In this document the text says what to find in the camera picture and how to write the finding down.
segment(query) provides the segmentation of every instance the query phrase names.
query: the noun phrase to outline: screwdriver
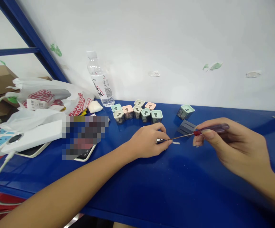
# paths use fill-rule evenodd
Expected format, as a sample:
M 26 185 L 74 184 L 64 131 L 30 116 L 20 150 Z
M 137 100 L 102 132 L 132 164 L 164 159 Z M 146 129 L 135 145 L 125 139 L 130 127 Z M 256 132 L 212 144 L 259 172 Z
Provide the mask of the screwdriver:
M 213 131 L 215 131 L 217 133 L 222 133 L 222 132 L 225 132 L 227 129 L 229 129 L 229 125 L 227 123 L 225 123 L 225 124 L 224 123 L 223 124 L 218 124 L 218 125 L 202 128 L 200 130 L 196 130 L 193 133 L 188 134 L 188 135 L 183 135 L 183 136 L 180 136 L 180 137 L 175 137 L 175 138 L 167 139 L 167 140 L 165 140 L 165 139 L 158 139 L 157 142 L 161 143 L 163 141 L 173 140 L 173 139 L 177 139 L 177 138 L 181 138 L 181 137 L 187 137 L 187 136 L 190 136 L 190 135 L 198 136 L 198 135 L 201 135 L 202 131 L 206 130 L 206 129 L 213 130 Z

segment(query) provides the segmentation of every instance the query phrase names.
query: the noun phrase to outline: water bottle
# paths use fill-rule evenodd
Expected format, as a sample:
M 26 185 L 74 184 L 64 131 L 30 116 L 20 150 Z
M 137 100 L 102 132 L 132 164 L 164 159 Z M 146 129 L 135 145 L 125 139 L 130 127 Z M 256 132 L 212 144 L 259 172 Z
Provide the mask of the water bottle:
M 108 79 L 106 78 L 106 72 L 98 64 L 96 51 L 87 51 L 87 55 L 90 59 L 88 71 L 91 75 L 102 105 L 105 107 L 111 107 L 114 105 L 115 101 Z

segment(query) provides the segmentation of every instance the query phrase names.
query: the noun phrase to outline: blue shelf rack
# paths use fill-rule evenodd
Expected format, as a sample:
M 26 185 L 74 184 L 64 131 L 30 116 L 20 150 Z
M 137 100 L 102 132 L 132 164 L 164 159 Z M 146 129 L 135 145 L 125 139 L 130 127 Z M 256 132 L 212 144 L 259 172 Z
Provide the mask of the blue shelf rack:
M 68 82 L 15 0 L 0 0 L 0 10 L 28 48 L 1 49 L 0 56 L 34 53 L 53 79 Z

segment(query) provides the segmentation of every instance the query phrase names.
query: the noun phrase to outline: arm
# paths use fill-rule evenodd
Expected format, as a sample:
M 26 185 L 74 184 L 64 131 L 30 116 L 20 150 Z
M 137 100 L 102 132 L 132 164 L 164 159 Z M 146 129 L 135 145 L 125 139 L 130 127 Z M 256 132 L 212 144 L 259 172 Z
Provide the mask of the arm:
M 208 120 L 196 128 L 222 123 L 227 123 L 229 130 L 221 135 L 204 130 L 201 136 L 193 139 L 193 146 L 202 146 L 204 139 L 207 140 L 226 168 L 245 179 L 275 207 L 275 173 L 271 168 L 265 138 L 227 118 Z
M 140 128 L 117 149 L 74 170 L 26 200 L 0 221 L 0 227 L 64 227 L 123 166 L 137 158 L 159 155 L 172 142 L 157 145 L 157 138 L 169 139 L 161 123 Z

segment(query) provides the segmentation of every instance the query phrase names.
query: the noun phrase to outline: hand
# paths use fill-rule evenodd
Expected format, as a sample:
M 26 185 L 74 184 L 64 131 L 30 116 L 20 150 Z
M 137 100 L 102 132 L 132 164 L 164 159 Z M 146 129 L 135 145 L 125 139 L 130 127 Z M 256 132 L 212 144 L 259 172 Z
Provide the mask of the hand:
M 254 182 L 257 178 L 271 173 L 270 158 L 265 138 L 247 127 L 227 118 L 203 122 L 196 129 L 227 123 L 229 129 L 223 134 L 203 130 L 195 136 L 193 146 L 202 146 L 204 139 L 216 150 L 222 164 L 234 174 Z
M 159 155 L 172 143 L 172 140 L 169 140 L 157 144 L 156 139 L 170 139 L 162 123 L 140 128 L 125 144 L 130 148 L 129 151 L 135 159 L 147 158 Z

